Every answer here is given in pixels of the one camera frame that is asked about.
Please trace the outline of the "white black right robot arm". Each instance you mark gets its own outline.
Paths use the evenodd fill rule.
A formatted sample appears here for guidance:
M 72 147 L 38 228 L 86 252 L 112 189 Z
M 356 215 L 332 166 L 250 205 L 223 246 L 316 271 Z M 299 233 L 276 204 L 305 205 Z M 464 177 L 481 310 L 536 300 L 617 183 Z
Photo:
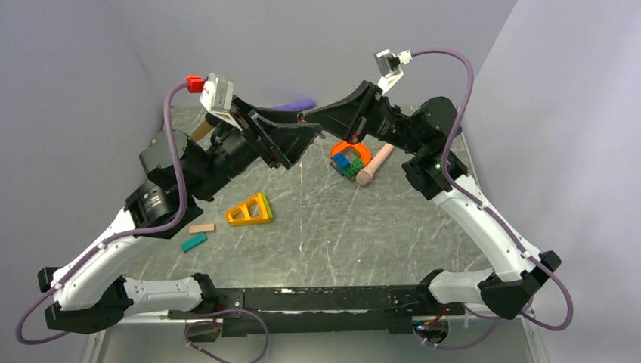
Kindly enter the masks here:
M 457 109 L 446 97 L 425 101 L 411 115 L 390 103 L 379 87 L 363 81 L 350 95 L 298 118 L 318 124 L 343 141 L 367 136 L 391 144 L 411 158 L 402 163 L 407 180 L 428 201 L 445 211 L 474 241 L 491 267 L 484 271 L 436 269 L 419 284 L 418 307 L 435 314 L 445 304 L 487 306 L 504 319 L 516 317 L 561 265 L 553 251 L 541 252 L 517 237 L 484 197 L 465 164 L 446 154 L 447 132 Z

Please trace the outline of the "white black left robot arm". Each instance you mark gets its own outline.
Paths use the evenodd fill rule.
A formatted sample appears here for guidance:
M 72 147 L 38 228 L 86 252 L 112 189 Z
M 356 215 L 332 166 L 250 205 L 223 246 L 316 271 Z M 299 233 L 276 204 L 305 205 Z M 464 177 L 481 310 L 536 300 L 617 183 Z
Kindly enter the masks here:
M 274 108 L 239 98 L 222 115 L 207 114 L 193 134 L 159 132 L 139 159 L 146 180 L 125 200 L 109 227 L 71 263 L 38 274 L 51 295 L 47 327 L 90 334 L 145 312 L 178 310 L 205 318 L 219 298 L 210 276 L 195 273 L 175 281 L 126 276 L 138 258 L 172 239 L 202 214 L 199 201 L 216 193 L 256 160 L 270 167 L 298 162 L 319 129 L 302 125 L 310 101 Z

